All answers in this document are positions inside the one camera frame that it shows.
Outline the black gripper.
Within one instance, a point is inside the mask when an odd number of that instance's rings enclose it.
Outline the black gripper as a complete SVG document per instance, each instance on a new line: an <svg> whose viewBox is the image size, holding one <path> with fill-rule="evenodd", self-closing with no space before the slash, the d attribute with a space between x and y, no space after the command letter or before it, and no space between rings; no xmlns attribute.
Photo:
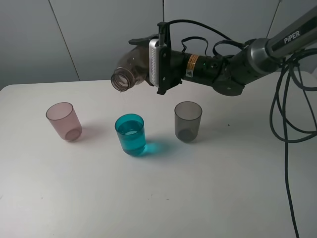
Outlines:
<svg viewBox="0 0 317 238"><path fill-rule="evenodd" d="M130 45L148 47L152 39L158 39L158 91L164 95L169 89L181 84L184 55L171 49L170 29L167 22L158 24L158 36L135 38L128 41Z"/></svg>

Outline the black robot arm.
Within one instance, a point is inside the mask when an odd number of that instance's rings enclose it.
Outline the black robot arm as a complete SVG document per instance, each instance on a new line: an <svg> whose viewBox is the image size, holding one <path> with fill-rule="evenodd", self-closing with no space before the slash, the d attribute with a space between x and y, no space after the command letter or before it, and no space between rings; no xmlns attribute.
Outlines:
<svg viewBox="0 0 317 238"><path fill-rule="evenodd" d="M317 10L293 22L273 38L251 39L239 43L223 36L222 43L239 48L235 55L212 57L174 51L171 48L170 22L160 22L158 33L132 39L129 44L148 47L149 81L163 95L167 90L190 81L212 87L225 96L238 96L244 87L278 69L294 77L298 62L316 54Z"/></svg>

